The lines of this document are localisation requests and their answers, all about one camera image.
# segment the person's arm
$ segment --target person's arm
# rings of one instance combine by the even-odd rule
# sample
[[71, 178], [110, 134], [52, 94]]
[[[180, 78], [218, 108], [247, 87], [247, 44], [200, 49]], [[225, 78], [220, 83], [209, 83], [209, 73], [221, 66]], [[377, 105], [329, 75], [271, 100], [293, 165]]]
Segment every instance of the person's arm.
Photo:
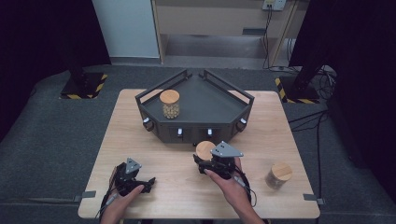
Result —
[[114, 199], [114, 201], [105, 209], [105, 212], [102, 214], [102, 219], [100, 223], [101, 224], [118, 223], [124, 217], [126, 208], [140, 194], [143, 188], [144, 186], [140, 185], [123, 197], [120, 196], [117, 192], [115, 192], [118, 195]]
[[[235, 164], [242, 170], [241, 161], [235, 158]], [[242, 222], [249, 224], [263, 224], [248, 200], [246, 190], [233, 178], [223, 179], [215, 172], [205, 170], [205, 173], [220, 187], [225, 199], [233, 207], [233, 210], [241, 218]]]

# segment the cylindrical container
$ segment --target cylindrical container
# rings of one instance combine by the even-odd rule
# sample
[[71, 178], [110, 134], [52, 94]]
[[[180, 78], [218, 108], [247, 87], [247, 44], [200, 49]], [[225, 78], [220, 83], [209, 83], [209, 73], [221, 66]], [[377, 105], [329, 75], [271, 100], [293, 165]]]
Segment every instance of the cylindrical container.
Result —
[[215, 147], [215, 144], [213, 144], [212, 142], [203, 141], [198, 144], [195, 152], [201, 160], [210, 161], [212, 159], [212, 153], [210, 153], [210, 150]]
[[175, 119], [180, 114], [179, 94], [174, 90], [163, 91], [160, 100], [163, 102], [163, 115], [167, 119]]
[[271, 189], [280, 189], [283, 184], [291, 179], [293, 171], [290, 166], [283, 161], [276, 162], [265, 177], [265, 182]]

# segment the black curtain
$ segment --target black curtain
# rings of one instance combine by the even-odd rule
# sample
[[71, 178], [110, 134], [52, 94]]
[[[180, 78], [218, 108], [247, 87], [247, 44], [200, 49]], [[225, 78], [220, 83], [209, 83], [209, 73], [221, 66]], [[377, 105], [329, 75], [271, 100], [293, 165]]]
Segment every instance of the black curtain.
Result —
[[311, 1], [290, 66], [318, 57], [335, 70], [334, 123], [352, 159], [361, 157], [396, 202], [395, 9], [394, 1]]
[[91, 0], [3, 0], [0, 40], [0, 141], [37, 81], [110, 64]]

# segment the cable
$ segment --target cable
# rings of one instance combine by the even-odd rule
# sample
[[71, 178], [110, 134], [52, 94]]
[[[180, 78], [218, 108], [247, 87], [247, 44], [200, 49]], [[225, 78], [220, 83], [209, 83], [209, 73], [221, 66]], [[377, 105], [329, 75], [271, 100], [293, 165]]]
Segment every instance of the cable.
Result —
[[11, 198], [0, 200], [0, 203], [78, 203], [72, 199], [57, 198]]
[[269, 57], [268, 27], [269, 27], [271, 19], [272, 19], [272, 11], [273, 11], [272, 5], [269, 5], [268, 6], [268, 14], [267, 14], [267, 23], [265, 24], [265, 34], [264, 34], [263, 41], [262, 41], [262, 43], [264, 44], [265, 52], [267, 55], [265, 56], [264, 63], [262, 64], [262, 69], [264, 69], [265, 63], [267, 62], [268, 57]]
[[290, 39], [288, 39], [288, 46], [286, 47], [286, 58], [288, 59], [288, 62], [290, 62], [290, 57], [289, 57], [289, 53], [291, 54], [291, 52], [290, 52], [290, 45], [291, 45], [291, 43], [290, 43]]
[[297, 132], [301, 132], [301, 131], [305, 131], [305, 130], [315, 129], [316, 127], [318, 127], [318, 125], [315, 125], [314, 127], [310, 127], [310, 128], [304, 128], [304, 129], [297, 129], [297, 128], [299, 128], [299, 127], [305, 125], [306, 123], [309, 123], [309, 122], [312, 121], [312, 120], [318, 119], [318, 118], [320, 118], [321, 116], [322, 116], [322, 115], [317, 116], [317, 117], [315, 117], [315, 118], [313, 118], [313, 119], [310, 119], [309, 121], [306, 121], [306, 122], [304, 122], [304, 123], [302, 123], [302, 124], [300, 124], [300, 125], [298, 125], [298, 126], [292, 128], [291, 131], [294, 132], [294, 133], [297, 133]]
[[328, 111], [328, 110], [322, 110], [322, 111], [319, 111], [319, 112], [316, 112], [316, 113], [313, 113], [313, 114], [304, 116], [304, 117], [299, 118], [299, 119], [293, 119], [293, 120], [289, 121], [289, 123], [293, 123], [293, 122], [298, 121], [298, 120], [301, 120], [301, 119], [306, 119], [306, 118], [309, 118], [309, 117], [312, 117], [312, 116], [315, 116], [315, 115], [318, 115], [318, 114], [321, 114], [321, 113], [327, 112], [327, 111]]
[[112, 199], [112, 200], [111, 200], [111, 198], [108, 199], [108, 197], [110, 196], [111, 192], [117, 188], [117, 187], [112, 188], [115, 181], [116, 181], [116, 177], [115, 177], [115, 175], [113, 175], [113, 178], [111, 179], [111, 181], [108, 184], [107, 192], [106, 192], [105, 196], [103, 197], [103, 200], [102, 200], [102, 203], [101, 203], [101, 207], [100, 207], [99, 211], [96, 213], [96, 216], [95, 216], [95, 218], [97, 218], [99, 216], [99, 222], [102, 220], [102, 214], [105, 212], [105, 209], [108, 207], [108, 204], [112, 203], [114, 201], [114, 199], [115, 199], [115, 198]]
[[250, 193], [250, 192], [253, 192], [253, 194], [254, 194], [254, 204], [252, 205], [252, 207], [256, 206], [256, 203], [257, 203], [257, 195], [256, 195], [256, 192], [254, 192], [254, 191], [250, 188], [250, 184], [249, 184], [249, 182], [248, 182], [248, 179], [247, 179], [245, 173], [243, 173], [242, 170], [240, 170], [239, 167], [237, 167], [236, 165], [235, 165], [235, 171], [236, 171], [238, 174], [240, 174], [240, 177], [242, 178], [242, 180], [240, 180], [239, 177], [235, 176], [234, 178], [236, 178], [236, 177], [238, 178], [238, 179], [235, 179], [235, 180], [236, 180], [243, 188], [245, 188], [245, 190], [247, 191], [247, 198], [248, 198], [248, 200], [249, 200], [250, 202], [251, 202], [251, 193]]
[[321, 77], [319, 80], [319, 89], [317, 89], [317, 91], [321, 98], [324, 100], [329, 100], [332, 97], [336, 81], [335, 76], [331, 75], [329, 71], [326, 71], [324, 66], [325, 65], [323, 65], [322, 69], [320, 70], [321, 73], [319, 73]]
[[289, 73], [292, 75], [297, 75], [300, 71], [294, 67], [287, 67], [287, 66], [269, 66], [267, 68], [263, 68], [264, 70], [269, 70], [271, 72], [281, 72], [281, 73]]
[[290, 54], [290, 56], [291, 56], [291, 54], [293, 53], [292, 39], [289, 39], [289, 41], [290, 41], [290, 42], [288, 42], [288, 55]]
[[[318, 160], [318, 197], [317, 197], [317, 198], [321, 199], [321, 197], [322, 197], [322, 177], [321, 177], [321, 159], [320, 159], [320, 135], [319, 135], [319, 129], [320, 129], [320, 123], [323, 122], [323, 121], [325, 121], [325, 120], [322, 121], [323, 116], [324, 116], [324, 115], [328, 115], [328, 110], [323, 110], [323, 111], [320, 111], [320, 112], [317, 112], [317, 113], [314, 113], [314, 114], [311, 114], [311, 115], [308, 115], [308, 116], [304, 116], [304, 117], [302, 117], [302, 118], [300, 118], [300, 119], [295, 119], [295, 120], [289, 121], [289, 123], [292, 123], [292, 122], [294, 122], [294, 121], [301, 120], [301, 119], [306, 119], [306, 118], [309, 118], [309, 117], [311, 117], [311, 116], [315, 116], [315, 115], [317, 115], [317, 114], [320, 114], [320, 115], [317, 116], [317, 117], [315, 117], [315, 118], [313, 118], [313, 119], [311, 119], [311, 120], [309, 120], [309, 121], [304, 122], [303, 124], [301, 124], [301, 125], [299, 125], [299, 126], [297, 126], [297, 127], [294, 127], [294, 128], [292, 129], [292, 131], [293, 131], [293, 132], [299, 132], [299, 131], [303, 131], [303, 130], [308, 130], [308, 129], [317, 128], [317, 153], [318, 153], [318, 156], [317, 156], [317, 160]], [[306, 129], [301, 129], [301, 130], [297, 130], [297, 131], [294, 130], [295, 128], [301, 127], [302, 125], [304, 125], [304, 124], [306, 124], [307, 122], [310, 122], [310, 121], [312, 121], [312, 120], [314, 120], [314, 119], [318, 119], [318, 123], [317, 123], [317, 125], [315, 125], [314, 127], [312, 127], [312, 128], [306, 128]]]
[[319, 138], [319, 125], [320, 121], [327, 113], [323, 113], [320, 115], [319, 120], [318, 120], [318, 128], [317, 128], [317, 151], [318, 151], [318, 198], [321, 199], [321, 194], [322, 194], [322, 183], [321, 183], [321, 162], [320, 162], [320, 138]]
[[98, 213], [96, 213], [95, 219], [97, 219], [97, 217], [98, 217], [99, 214], [102, 215], [102, 214], [105, 212], [105, 209], [108, 208], [108, 206], [109, 206], [111, 203], [113, 203], [114, 200], [115, 200], [118, 196], [119, 196], [118, 193], [115, 193], [113, 196], [111, 196], [111, 198], [109, 198], [109, 199], [107, 200], [106, 204], [103, 205], [103, 206], [99, 209]]

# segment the hazard tape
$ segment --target hazard tape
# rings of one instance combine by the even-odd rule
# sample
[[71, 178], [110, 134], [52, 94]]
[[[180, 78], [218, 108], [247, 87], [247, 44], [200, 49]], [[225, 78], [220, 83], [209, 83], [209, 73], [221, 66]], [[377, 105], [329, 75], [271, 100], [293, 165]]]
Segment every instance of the hazard tape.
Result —
[[275, 79], [275, 83], [277, 86], [277, 90], [279, 91], [280, 99], [283, 103], [292, 103], [292, 104], [320, 104], [319, 100], [312, 100], [312, 99], [290, 99], [285, 93], [283, 89], [282, 83], [280, 82], [279, 78]]
[[107, 75], [102, 75], [102, 78], [98, 84], [98, 86], [96, 87], [96, 91], [94, 94], [87, 94], [87, 95], [83, 95], [83, 94], [62, 94], [61, 95], [61, 99], [73, 99], [73, 100], [78, 100], [78, 99], [93, 99], [96, 98], [96, 96], [99, 95], [100, 90], [103, 88], [103, 85], [105, 84]]

